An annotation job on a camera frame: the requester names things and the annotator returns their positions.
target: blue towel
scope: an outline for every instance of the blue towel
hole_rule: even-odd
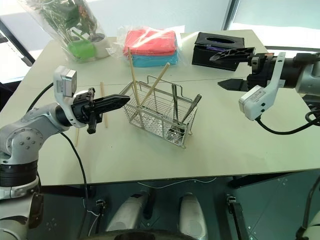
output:
[[[178,52],[168,56],[147,56],[132,55],[133,66],[137,68],[164,66],[166,63],[176,64],[178,61]]]

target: white cylinder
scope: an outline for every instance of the white cylinder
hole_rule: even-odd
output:
[[[208,231],[204,213],[196,196],[187,193],[181,201],[179,231],[196,240],[208,240]]]
[[[102,40],[92,41],[93,46],[95,47],[95,57],[98,59],[103,59],[109,56],[109,53],[106,48],[110,48],[110,44],[106,35],[102,33],[97,33],[96,36]]]

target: potted plant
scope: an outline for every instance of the potted plant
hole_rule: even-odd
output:
[[[75,61],[108,56],[107,37],[85,0],[19,1]]]

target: white table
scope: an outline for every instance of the white table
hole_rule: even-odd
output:
[[[244,37],[246,47],[266,49],[251,30],[217,32]],[[191,58],[197,34],[185,41],[183,53]],[[43,50],[27,76],[0,113],[0,127],[19,119],[32,100],[52,81],[58,65],[78,71],[78,91],[99,89],[119,93],[131,80],[126,63],[112,57],[86,64],[72,64],[55,42]],[[139,80],[146,74],[157,76],[161,67],[135,68]],[[241,64],[236,72],[202,66],[170,67],[164,79],[181,81],[185,94],[202,94],[186,149],[128,123],[122,109],[108,113],[109,127],[97,126],[96,134],[80,129],[77,151],[82,158],[88,183],[111,183],[169,178],[234,176],[291,172],[320,167],[318,137],[320,128],[312,126],[294,135],[279,136],[262,129],[240,112],[242,92],[226,91],[217,82],[246,77],[250,69]],[[37,106],[54,101],[53,90]],[[278,131],[292,130],[306,123],[308,107],[294,89],[280,89],[274,106],[266,111],[263,122]],[[66,134],[74,141],[71,128]],[[49,138],[39,152],[38,171],[43,185],[83,183],[80,167],[68,142],[59,134]]]

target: white pot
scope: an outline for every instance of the white pot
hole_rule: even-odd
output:
[[[109,53],[106,48],[110,48],[110,43],[108,38],[103,33],[97,33],[97,40],[92,40],[92,44],[95,47],[95,57],[98,59],[103,59],[109,56]]]

